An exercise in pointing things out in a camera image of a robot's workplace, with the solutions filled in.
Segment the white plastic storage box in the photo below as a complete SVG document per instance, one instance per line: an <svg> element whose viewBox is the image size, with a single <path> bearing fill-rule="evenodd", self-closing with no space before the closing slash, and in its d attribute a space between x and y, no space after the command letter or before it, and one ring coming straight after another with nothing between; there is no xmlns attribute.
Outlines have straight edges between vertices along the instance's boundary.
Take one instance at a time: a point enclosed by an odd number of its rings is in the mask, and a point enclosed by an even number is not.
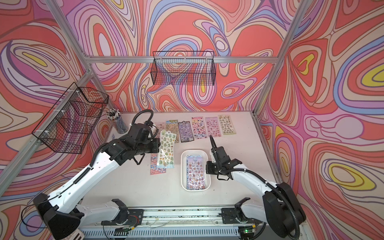
<svg viewBox="0 0 384 240"><path fill-rule="evenodd" d="M202 150L186 150L181 155L181 185L187 192L206 191L211 177L206 173L209 157Z"/></svg>

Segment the pink food sticker sheet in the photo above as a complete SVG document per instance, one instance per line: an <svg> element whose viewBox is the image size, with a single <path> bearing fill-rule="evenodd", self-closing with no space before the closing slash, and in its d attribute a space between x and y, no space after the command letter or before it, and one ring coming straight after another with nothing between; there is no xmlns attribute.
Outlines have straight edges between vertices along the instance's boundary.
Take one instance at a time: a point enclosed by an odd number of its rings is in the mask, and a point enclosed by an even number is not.
<svg viewBox="0 0 384 240"><path fill-rule="evenodd" d="M154 125L158 129L158 132L157 132L155 138L160 138L162 130L166 129L166 123L165 122L156 122L156 123L154 123Z"/></svg>

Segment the green frog sticker sheet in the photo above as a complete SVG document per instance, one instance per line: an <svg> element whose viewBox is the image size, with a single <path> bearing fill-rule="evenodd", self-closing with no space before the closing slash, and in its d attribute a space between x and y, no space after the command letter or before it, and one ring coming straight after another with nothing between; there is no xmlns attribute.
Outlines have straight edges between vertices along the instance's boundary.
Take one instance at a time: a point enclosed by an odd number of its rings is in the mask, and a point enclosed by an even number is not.
<svg viewBox="0 0 384 240"><path fill-rule="evenodd" d="M175 165L174 145L177 135L170 131L162 130L160 134L157 167L160 169L173 168Z"/></svg>

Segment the green panda sticker sheet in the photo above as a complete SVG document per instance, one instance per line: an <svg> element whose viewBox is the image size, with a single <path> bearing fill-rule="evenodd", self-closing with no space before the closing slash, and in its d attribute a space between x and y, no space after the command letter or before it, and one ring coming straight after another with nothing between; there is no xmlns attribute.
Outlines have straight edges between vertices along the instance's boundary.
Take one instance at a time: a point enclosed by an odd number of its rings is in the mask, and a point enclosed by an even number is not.
<svg viewBox="0 0 384 240"><path fill-rule="evenodd" d="M168 121L166 121L166 130L170 131L173 134L176 134L175 143L178 143L179 140L180 140L178 123L179 123L178 120L168 120Z"/></svg>

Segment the green beige sticker sheet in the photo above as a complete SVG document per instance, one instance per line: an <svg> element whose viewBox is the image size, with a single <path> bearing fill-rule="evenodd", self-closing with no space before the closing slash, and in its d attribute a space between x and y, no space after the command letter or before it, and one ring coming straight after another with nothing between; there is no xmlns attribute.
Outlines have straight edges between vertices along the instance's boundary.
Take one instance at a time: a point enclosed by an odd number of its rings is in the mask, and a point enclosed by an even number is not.
<svg viewBox="0 0 384 240"><path fill-rule="evenodd" d="M231 116L229 115L219 115L219 123L223 135L234 135L236 134L236 130L234 128L233 122L231 120Z"/></svg>

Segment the purple pink sticker sheet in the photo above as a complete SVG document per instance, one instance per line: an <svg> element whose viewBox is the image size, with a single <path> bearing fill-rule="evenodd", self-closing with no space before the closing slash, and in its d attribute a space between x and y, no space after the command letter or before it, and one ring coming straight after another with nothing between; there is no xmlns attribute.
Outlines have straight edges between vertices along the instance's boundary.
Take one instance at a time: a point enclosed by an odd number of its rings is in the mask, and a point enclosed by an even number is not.
<svg viewBox="0 0 384 240"><path fill-rule="evenodd" d="M218 117L206 118L207 135L213 137L221 137Z"/></svg>

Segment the pink cat sticker sheet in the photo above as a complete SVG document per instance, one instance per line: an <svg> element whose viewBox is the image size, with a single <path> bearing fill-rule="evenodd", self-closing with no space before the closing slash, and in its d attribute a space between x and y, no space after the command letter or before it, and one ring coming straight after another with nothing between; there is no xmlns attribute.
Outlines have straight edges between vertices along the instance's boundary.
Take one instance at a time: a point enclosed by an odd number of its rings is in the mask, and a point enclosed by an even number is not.
<svg viewBox="0 0 384 240"><path fill-rule="evenodd" d="M207 131L203 117L192 118L193 135L196 140L207 138Z"/></svg>

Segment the dark bonbon drop sticker sheet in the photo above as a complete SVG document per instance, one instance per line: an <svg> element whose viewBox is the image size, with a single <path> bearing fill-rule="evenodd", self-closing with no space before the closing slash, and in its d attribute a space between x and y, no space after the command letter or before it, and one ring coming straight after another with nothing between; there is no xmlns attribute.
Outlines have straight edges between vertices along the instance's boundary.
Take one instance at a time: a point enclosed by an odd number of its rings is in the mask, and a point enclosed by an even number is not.
<svg viewBox="0 0 384 240"><path fill-rule="evenodd" d="M194 134L190 121L182 121L178 123L178 127L181 143L188 143L194 141Z"/></svg>

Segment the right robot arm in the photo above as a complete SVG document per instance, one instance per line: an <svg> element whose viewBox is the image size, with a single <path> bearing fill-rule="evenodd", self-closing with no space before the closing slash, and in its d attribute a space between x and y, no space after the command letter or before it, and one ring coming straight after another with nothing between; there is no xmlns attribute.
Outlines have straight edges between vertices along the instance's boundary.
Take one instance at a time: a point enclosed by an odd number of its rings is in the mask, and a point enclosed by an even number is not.
<svg viewBox="0 0 384 240"><path fill-rule="evenodd" d="M241 222L253 219L269 225L281 238L298 240L300 225L307 216L302 205L287 183L268 181L247 168L240 160L231 159L224 147L218 147L210 136L213 161L206 163L206 174L214 175L219 181L236 181L256 194L263 202L257 204L246 197L234 205Z"/></svg>

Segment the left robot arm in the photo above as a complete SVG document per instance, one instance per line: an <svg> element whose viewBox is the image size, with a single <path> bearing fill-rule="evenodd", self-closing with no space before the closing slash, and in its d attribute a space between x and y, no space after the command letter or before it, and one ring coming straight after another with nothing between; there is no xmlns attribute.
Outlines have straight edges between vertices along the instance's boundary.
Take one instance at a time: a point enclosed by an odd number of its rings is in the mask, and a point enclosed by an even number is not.
<svg viewBox="0 0 384 240"><path fill-rule="evenodd" d="M118 139L100 145L91 162L60 188L50 194L38 194L33 204L45 227L56 240L63 240L79 227L98 222L113 225L127 224L130 213L119 199L100 205L80 205L80 200L104 177L133 160L140 165L146 154L159 152L160 139L156 138L152 122L154 112L137 113L128 132Z"/></svg>

